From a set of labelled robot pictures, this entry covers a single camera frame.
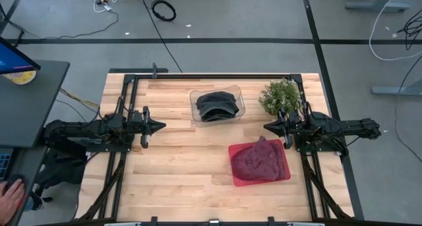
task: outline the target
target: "human hand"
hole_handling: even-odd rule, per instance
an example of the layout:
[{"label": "human hand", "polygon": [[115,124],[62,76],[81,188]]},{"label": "human hand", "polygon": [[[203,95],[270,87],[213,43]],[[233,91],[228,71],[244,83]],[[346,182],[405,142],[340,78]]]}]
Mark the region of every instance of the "human hand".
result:
[{"label": "human hand", "polygon": [[18,179],[5,192],[7,182],[0,184],[0,225],[6,225],[18,209],[24,196],[24,184]]}]

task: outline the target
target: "potted plant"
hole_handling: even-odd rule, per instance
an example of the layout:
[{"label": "potted plant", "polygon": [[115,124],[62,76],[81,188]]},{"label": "potted plant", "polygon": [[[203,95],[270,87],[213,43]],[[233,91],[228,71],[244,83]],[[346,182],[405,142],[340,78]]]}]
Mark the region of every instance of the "potted plant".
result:
[{"label": "potted plant", "polygon": [[259,103],[271,115],[277,115],[281,107],[289,113],[300,106],[299,88],[293,80],[282,79],[277,82],[271,80],[270,85],[266,85],[261,94]]}]

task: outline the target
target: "concrete floor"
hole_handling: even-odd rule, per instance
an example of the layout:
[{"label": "concrete floor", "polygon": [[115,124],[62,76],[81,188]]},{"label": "concrete floor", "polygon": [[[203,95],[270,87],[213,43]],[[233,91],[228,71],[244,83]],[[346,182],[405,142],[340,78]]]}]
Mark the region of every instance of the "concrete floor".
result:
[{"label": "concrete floor", "polygon": [[[7,10],[11,1],[1,0]],[[177,18],[172,23],[156,22],[164,38],[312,38],[302,0],[168,1],[176,8]],[[321,39],[368,39],[377,14],[347,11],[345,1],[358,0],[310,0]],[[375,30],[376,39],[393,39],[392,34],[422,9],[421,0],[395,1],[408,2],[411,9],[383,14]],[[137,0],[118,0],[111,6],[120,14],[119,22],[105,32],[82,38],[158,38]],[[113,14],[94,13],[92,0],[21,0],[12,17],[41,37],[91,32],[114,19]],[[17,31],[8,25],[1,35],[16,38]],[[185,72],[320,72],[312,44],[201,43],[168,47]],[[70,62],[63,87],[97,103],[110,68],[145,68],[155,62],[178,72],[162,44],[43,44],[19,45],[19,49],[33,59]],[[358,140],[349,148],[365,219],[422,223],[422,163],[396,138],[395,98],[370,93],[371,86],[399,85],[415,59],[380,61],[367,45],[323,45],[322,49],[341,118],[370,117],[383,130],[377,141]],[[404,45],[376,45],[374,49],[383,57],[398,57],[417,53],[422,46],[415,45],[410,51]],[[422,78],[421,66],[416,66],[406,84]],[[64,96],[58,99],[75,105],[87,119],[92,118],[93,113],[77,103]],[[400,98],[398,130],[419,154],[421,108],[420,98]],[[48,121],[54,119],[76,121],[80,117],[56,103]],[[21,225],[70,220],[77,189],[63,183],[45,191],[55,201],[41,211],[25,213]]]}]

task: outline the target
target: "computer monitor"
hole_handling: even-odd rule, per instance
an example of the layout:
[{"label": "computer monitor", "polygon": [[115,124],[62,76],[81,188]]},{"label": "computer monitor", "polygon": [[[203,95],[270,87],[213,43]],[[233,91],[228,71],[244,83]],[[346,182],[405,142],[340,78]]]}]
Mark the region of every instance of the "computer monitor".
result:
[{"label": "computer monitor", "polygon": [[39,70],[41,67],[0,37],[0,74]]}]

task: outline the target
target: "butcher block tabletop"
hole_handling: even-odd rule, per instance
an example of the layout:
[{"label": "butcher block tabletop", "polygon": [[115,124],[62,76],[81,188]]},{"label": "butcher block tabletop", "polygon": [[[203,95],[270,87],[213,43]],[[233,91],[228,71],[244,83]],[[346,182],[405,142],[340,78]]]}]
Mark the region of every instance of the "butcher block tabletop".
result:
[{"label": "butcher block tabletop", "polygon": [[[108,74],[101,114],[113,113],[125,74]],[[319,74],[301,74],[307,101],[313,111],[328,114]],[[285,150],[291,178],[266,184],[233,185],[228,147],[278,136],[262,126],[275,121],[260,106],[260,91],[271,79],[142,79],[138,83],[135,110],[149,107],[151,118],[167,126],[148,137],[149,147],[140,146],[136,135],[127,155],[118,221],[310,221],[309,202],[301,158],[295,147]],[[235,123],[197,127],[191,114],[189,94],[240,87],[244,116]],[[131,86],[128,89],[129,100]],[[351,201],[340,158],[334,152],[318,153],[326,189],[349,215]],[[86,166],[79,193],[76,218],[83,215],[101,192],[109,153],[100,153]],[[318,215],[320,197],[314,188]],[[110,215],[113,190],[107,202]]]}]

